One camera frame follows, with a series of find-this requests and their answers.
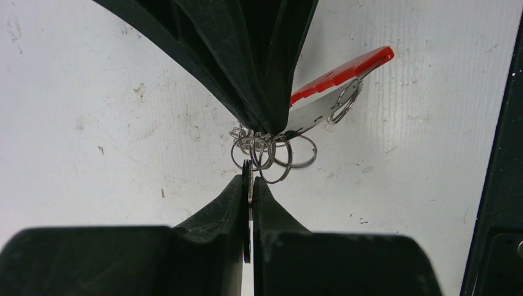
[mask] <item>white backdrop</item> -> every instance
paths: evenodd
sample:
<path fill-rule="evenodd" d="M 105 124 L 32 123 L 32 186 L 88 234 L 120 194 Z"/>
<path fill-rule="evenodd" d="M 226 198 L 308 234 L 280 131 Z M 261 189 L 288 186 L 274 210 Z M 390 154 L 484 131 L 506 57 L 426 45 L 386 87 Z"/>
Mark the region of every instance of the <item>white backdrop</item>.
<path fill-rule="evenodd" d="M 458 295 L 522 4 L 320 0 L 294 89 L 376 47 L 396 58 L 339 125 L 308 132 L 318 159 L 277 200 L 313 231 L 413 237 Z M 116 16 L 90 0 L 0 14 L 0 244 L 31 226 L 176 225 L 239 172 L 234 117 Z"/>

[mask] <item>scuff mark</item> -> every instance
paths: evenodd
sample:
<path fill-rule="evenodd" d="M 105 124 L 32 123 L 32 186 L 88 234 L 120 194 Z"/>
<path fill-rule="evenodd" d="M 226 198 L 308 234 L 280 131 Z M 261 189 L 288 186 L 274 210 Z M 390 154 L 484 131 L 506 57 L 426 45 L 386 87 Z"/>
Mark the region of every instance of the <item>scuff mark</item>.
<path fill-rule="evenodd" d="M 58 257 L 60 256 L 60 253 L 56 253 L 57 258 L 63 258 Z M 87 277 L 85 279 L 79 280 L 78 286 L 85 291 L 91 290 L 91 287 L 99 287 L 101 285 L 100 282 L 104 282 L 105 279 L 109 277 L 110 274 L 116 273 L 115 270 L 122 269 L 122 265 L 126 264 L 127 256 L 122 256 L 121 259 L 116 261 L 111 261 L 110 263 L 106 264 L 105 268 L 98 271 L 97 273 L 93 274 L 92 277 Z"/>
<path fill-rule="evenodd" d="M 145 95 L 146 89 L 147 89 L 147 86 L 145 86 L 144 83 L 140 83 L 138 88 L 133 88 L 134 93 L 140 96 L 140 103 L 145 103 L 144 95 Z"/>
<path fill-rule="evenodd" d="M 387 153 L 390 153 L 392 151 L 394 151 L 398 146 L 394 146 L 394 148 L 390 149 L 389 151 L 385 152 L 384 154 L 387 154 Z"/>
<path fill-rule="evenodd" d="M 463 216 L 463 224 L 466 224 L 467 221 L 467 214 L 469 213 L 469 208 L 465 211 L 465 215 Z"/>
<path fill-rule="evenodd" d="M 487 54 L 490 54 L 490 53 L 492 53 L 492 50 L 495 49 L 496 47 L 498 47 L 497 44 L 494 45 L 494 46 L 492 46 L 492 48 L 490 48 L 489 50 L 487 50 L 487 51 L 485 51 L 485 52 L 486 52 Z"/>
<path fill-rule="evenodd" d="M 11 15 L 9 19 L 7 19 L 7 29 L 11 35 L 11 42 L 15 43 L 22 37 L 22 29 L 20 29 L 16 15 Z"/>
<path fill-rule="evenodd" d="M 183 125 L 185 127 L 184 133 L 188 133 L 193 142 L 199 142 L 201 138 L 200 127 L 193 124 L 191 119 L 191 113 L 189 112 L 189 105 L 186 104 L 185 106 L 185 115 L 179 114 L 178 119 L 180 119 L 183 122 Z"/>
<path fill-rule="evenodd" d="M 75 169 L 76 177 L 78 178 L 78 168 L 76 167 L 76 165 L 73 165 L 73 168 Z"/>
<path fill-rule="evenodd" d="M 407 120 L 419 121 L 419 122 L 430 122 L 431 118 L 432 118 L 432 114 L 430 114 L 429 112 L 427 112 L 426 114 L 422 114 L 422 115 L 416 115 L 416 116 L 408 115 L 407 116 Z"/>
<path fill-rule="evenodd" d="M 366 173 L 372 172 L 373 170 L 374 170 L 374 167 L 372 165 L 370 165 L 370 166 L 367 166 L 366 168 L 364 168 L 363 170 L 361 170 L 361 172 L 363 174 L 366 174 Z"/>
<path fill-rule="evenodd" d="M 400 82 L 400 86 L 409 86 L 409 85 L 413 85 L 413 84 L 416 84 L 416 83 L 418 83 L 417 79 L 405 80 L 403 82 Z"/>
<path fill-rule="evenodd" d="M 83 127 L 83 117 L 80 116 L 76 119 L 76 126 L 75 126 L 75 130 L 79 130 L 79 131 L 83 131 L 84 127 Z"/>
<path fill-rule="evenodd" d="M 187 218 L 189 218 L 190 216 L 192 216 L 192 213 L 191 211 L 189 211 L 188 209 L 186 208 L 183 208 L 185 210 L 185 212 L 187 213 Z"/>
<path fill-rule="evenodd" d="M 140 34 L 140 32 L 136 31 L 131 25 L 124 21 L 120 21 L 120 30 L 122 36 L 127 36 L 129 33 L 136 33 L 138 41 L 142 39 L 142 34 Z"/>
<path fill-rule="evenodd" d="M 235 171 L 236 171 L 235 169 L 230 168 L 228 170 L 221 171 L 221 175 L 223 176 L 223 175 L 226 175 L 228 173 L 234 173 Z"/>
<path fill-rule="evenodd" d="M 128 143 L 132 144 L 134 142 L 143 141 L 143 140 L 151 137 L 154 134 L 155 129 L 158 128 L 158 126 L 160 126 L 160 125 L 161 125 L 160 123 L 154 124 L 150 129 L 148 129 L 144 133 L 140 134 L 138 137 L 135 137 L 134 139 L 130 140 Z"/>
<path fill-rule="evenodd" d="M 115 144 L 113 144 L 113 143 L 111 143 L 111 142 L 107 142 L 107 141 L 104 141 L 104 142 L 107 143 L 108 145 L 110 145 L 111 147 L 113 147 L 114 150 L 118 151 L 119 153 L 121 153 L 123 156 L 125 156 L 126 158 L 128 158 L 128 159 L 131 160 L 132 162 L 137 163 L 138 165 L 140 165 L 140 166 L 142 166 L 142 167 L 144 167 L 144 168 L 148 168 L 149 170 L 155 171 L 156 173 L 161 174 L 161 175 L 163 175 L 164 177 L 169 177 L 169 178 L 171 178 L 171 179 L 173 179 L 173 180 L 182 181 L 182 182 L 184 182 L 184 183 L 186 183 L 186 184 L 194 184 L 194 181 L 188 181 L 188 180 L 186 180 L 186 179 L 179 178 L 179 177 L 177 177 L 177 176 L 173 176 L 173 175 L 168 174 L 168 173 L 166 173 L 166 172 L 164 172 L 164 171 L 162 171 L 162 170 L 159 170 L 159 169 L 157 169 L 157 168 L 155 168 L 155 167 L 152 167 L 152 166 L 150 166 L 150 165 L 148 165 L 148 164 L 146 164 L 146 163 L 144 163 L 144 162 L 141 162 L 140 160 L 138 160 L 138 159 L 136 159 L 136 158 L 130 156 L 130 155 L 127 154 L 126 152 L 122 151 L 120 148 L 118 148 L 118 146 L 116 146 Z M 196 181 L 196 184 L 197 184 L 200 188 L 202 188 L 202 189 L 205 188 L 205 187 L 204 187 L 204 186 L 203 186 L 199 181 Z"/>

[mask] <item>dirt stain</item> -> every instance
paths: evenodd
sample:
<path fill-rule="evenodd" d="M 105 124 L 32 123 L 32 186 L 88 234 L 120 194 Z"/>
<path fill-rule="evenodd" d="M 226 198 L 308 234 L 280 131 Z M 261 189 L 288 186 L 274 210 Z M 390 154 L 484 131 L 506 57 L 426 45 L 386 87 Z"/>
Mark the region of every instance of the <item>dirt stain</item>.
<path fill-rule="evenodd" d="M 156 124 L 156 125 L 152 126 L 149 130 L 141 133 L 139 136 L 137 136 L 134 139 L 130 140 L 129 144 L 134 143 L 134 142 L 138 142 L 138 141 L 143 141 L 143 140 L 151 137 L 154 134 L 154 131 L 155 131 L 155 129 L 158 126 L 160 126 L 160 124 Z"/>
<path fill-rule="evenodd" d="M 83 117 L 80 116 L 79 118 L 76 119 L 75 130 L 83 131 L 83 129 L 84 129 L 84 127 L 83 127 Z"/>
<path fill-rule="evenodd" d="M 370 166 L 367 166 L 366 168 L 364 168 L 363 170 L 361 170 L 361 172 L 363 174 L 366 174 L 366 173 L 372 172 L 373 170 L 374 170 L 374 167 L 370 165 Z"/>
<path fill-rule="evenodd" d="M 432 114 L 430 112 L 427 112 L 426 114 L 420 114 L 416 116 L 407 116 L 407 120 L 411 121 L 418 121 L 418 122 L 425 122 L 428 123 L 432 119 Z"/>
<path fill-rule="evenodd" d="M 7 20 L 7 29 L 11 35 L 11 42 L 15 43 L 22 37 L 22 30 L 20 29 L 20 24 L 18 23 L 16 15 L 11 15 Z"/>
<path fill-rule="evenodd" d="M 463 216 L 463 224 L 467 223 L 467 214 L 468 213 L 469 213 L 469 209 L 467 208 L 467 210 L 465 211 L 465 215 Z"/>
<path fill-rule="evenodd" d="M 234 173 L 235 171 L 236 171 L 235 169 L 230 168 L 230 169 L 228 169 L 228 170 L 223 170 L 223 171 L 221 171 L 221 174 L 220 174 L 220 175 L 224 176 L 224 175 L 226 175 L 226 174 L 228 174 L 228 173 Z"/>
<path fill-rule="evenodd" d="M 184 132 L 191 137 L 191 140 L 193 142 L 199 142 L 201 138 L 200 127 L 193 124 L 191 113 L 189 112 L 189 105 L 186 104 L 185 107 L 185 114 L 179 114 L 178 119 L 181 120 L 182 124 L 185 127 Z"/>
<path fill-rule="evenodd" d="M 135 33 L 138 40 L 142 39 L 142 34 L 140 34 L 140 32 L 136 31 L 131 25 L 124 21 L 120 22 L 120 30 L 122 36 L 127 36 L 130 33 Z"/>
<path fill-rule="evenodd" d="M 387 153 L 390 153 L 390 152 L 394 151 L 394 150 L 395 150 L 395 149 L 396 149 L 397 147 L 398 147 L 398 146 L 395 146 L 394 148 L 392 148 L 392 149 L 390 149 L 389 151 L 385 152 L 385 154 L 387 154 Z"/>
<path fill-rule="evenodd" d="M 184 209 L 184 211 L 187 213 L 187 218 L 189 218 L 190 216 L 192 216 L 191 211 L 189 211 L 189 210 L 186 209 L 186 208 L 183 208 L 183 209 Z"/>
<path fill-rule="evenodd" d="M 145 103 L 144 95 L 146 93 L 147 86 L 144 85 L 144 83 L 140 83 L 138 88 L 133 88 L 133 91 L 135 94 L 140 96 L 140 103 Z"/>

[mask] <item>metal key ring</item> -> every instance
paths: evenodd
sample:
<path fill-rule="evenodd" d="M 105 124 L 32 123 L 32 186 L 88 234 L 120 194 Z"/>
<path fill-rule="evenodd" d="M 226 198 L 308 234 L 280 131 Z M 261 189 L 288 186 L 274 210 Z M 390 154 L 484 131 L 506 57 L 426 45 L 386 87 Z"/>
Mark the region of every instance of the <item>metal key ring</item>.
<path fill-rule="evenodd" d="M 239 138 L 239 139 L 234 140 L 234 142 L 233 142 L 233 147 L 231 148 L 231 159 L 233 160 L 233 163 L 234 163 L 234 165 L 235 165 L 237 168 L 242 168 L 242 166 L 241 166 L 241 165 L 236 161 L 236 159 L 234 158 L 234 148 L 235 148 L 235 147 L 239 147 L 240 150 L 242 150 L 241 147 L 238 145 L 238 143 L 239 143 L 241 140 L 243 140 L 243 139 L 242 139 L 242 138 Z M 263 166 L 259 166 L 259 163 L 256 163 L 256 165 L 254 166 L 254 168 L 252 169 L 252 171 L 261 171 L 261 170 L 265 170 L 265 169 L 271 167 L 271 165 L 272 165 L 271 162 L 272 162 L 272 159 L 271 159 L 271 158 L 268 158 L 267 161 L 266 161 L 266 163 L 263 164 Z"/>
<path fill-rule="evenodd" d="M 318 148 L 317 148 L 316 144 L 311 139 L 309 139 L 308 137 L 306 137 L 302 134 L 299 135 L 297 138 L 302 138 L 312 144 L 312 147 L 313 147 L 312 148 L 312 152 L 313 152 L 312 157 L 304 162 L 300 162 L 300 163 L 296 163 L 296 164 L 294 164 L 294 163 L 285 164 L 281 160 L 277 159 L 276 156 L 274 156 L 273 161 L 275 164 L 277 164 L 281 167 L 284 167 L 284 168 L 290 167 L 291 169 L 300 169 L 300 168 L 306 168 L 306 167 L 310 166 L 314 161 L 316 161 L 316 157 L 318 156 Z"/>
<path fill-rule="evenodd" d="M 289 175 L 290 173 L 290 165 L 288 164 L 292 164 L 292 148 L 289 144 L 289 141 L 284 141 L 284 144 L 285 144 L 285 147 L 287 148 L 287 153 L 288 153 L 288 162 L 287 162 L 287 165 L 284 165 L 285 166 L 285 171 L 283 172 L 283 174 L 275 181 L 268 181 L 265 176 L 263 175 L 263 170 L 260 170 L 260 177 L 265 181 L 265 183 L 267 184 L 276 184 L 280 181 L 283 181 L 287 175 Z"/>
<path fill-rule="evenodd" d="M 352 105 L 354 105 L 354 102 L 356 102 L 356 99 L 358 98 L 358 96 L 360 95 L 360 92 L 361 92 L 361 80 L 357 80 L 355 81 L 357 84 L 354 85 L 353 83 L 351 83 L 349 86 L 347 86 L 343 91 L 342 93 L 339 95 L 338 99 L 336 100 L 336 103 L 334 104 L 334 106 L 332 106 L 332 108 L 335 108 L 335 107 L 338 107 L 340 106 L 340 101 L 341 101 L 341 98 L 343 97 L 343 95 L 347 92 L 347 89 L 349 87 L 352 86 L 352 88 L 355 88 L 355 92 L 353 92 L 350 97 L 347 99 L 347 101 L 341 105 L 345 105 L 345 107 L 343 107 L 343 109 L 341 110 L 340 113 L 338 113 L 338 115 L 334 116 L 334 114 L 336 112 L 333 112 L 331 114 L 331 116 L 327 117 L 327 122 L 328 123 L 331 123 L 331 124 L 337 124 L 338 122 L 341 121 L 341 119 L 343 119 L 343 117 L 345 117 L 345 115 L 347 114 L 347 112 L 352 108 Z"/>
<path fill-rule="evenodd" d="M 255 147 L 256 140 L 263 142 L 263 145 L 259 151 L 260 156 L 256 155 L 256 152 L 257 152 L 256 147 Z M 252 160 L 252 163 L 260 171 L 270 168 L 273 165 L 272 156 L 273 156 L 273 154 L 276 154 L 276 151 L 274 151 L 274 147 L 272 147 L 272 145 L 269 142 L 267 142 L 266 140 L 264 140 L 262 138 L 255 138 L 254 135 L 253 135 L 252 141 L 253 141 L 253 144 L 249 147 L 249 156 L 250 156 L 250 159 Z M 268 157 L 267 157 L 267 160 L 265 161 L 265 163 L 263 165 L 260 165 L 260 162 L 262 161 L 262 158 L 263 158 L 263 154 L 265 153 L 265 147 L 267 147 Z"/>

